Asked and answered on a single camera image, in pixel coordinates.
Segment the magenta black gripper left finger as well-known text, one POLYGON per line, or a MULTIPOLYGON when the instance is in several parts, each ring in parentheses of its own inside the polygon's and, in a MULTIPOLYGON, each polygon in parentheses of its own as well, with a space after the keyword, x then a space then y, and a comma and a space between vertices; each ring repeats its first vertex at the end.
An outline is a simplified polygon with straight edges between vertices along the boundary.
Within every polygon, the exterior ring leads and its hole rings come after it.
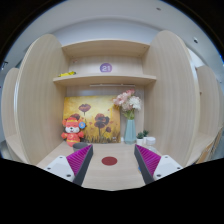
POLYGON ((66 157, 75 177, 73 183, 81 186, 93 156, 93 145, 88 145, 66 157))

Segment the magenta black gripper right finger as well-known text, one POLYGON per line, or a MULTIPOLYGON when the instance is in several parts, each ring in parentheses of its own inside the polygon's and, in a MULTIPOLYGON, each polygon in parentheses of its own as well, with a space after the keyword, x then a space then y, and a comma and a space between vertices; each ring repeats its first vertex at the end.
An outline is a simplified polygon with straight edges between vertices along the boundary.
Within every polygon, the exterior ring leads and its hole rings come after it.
POLYGON ((161 157, 158 154, 140 145, 135 145, 134 155, 138 162, 140 172, 145 184, 152 183, 154 181, 154 172, 159 164, 161 157))

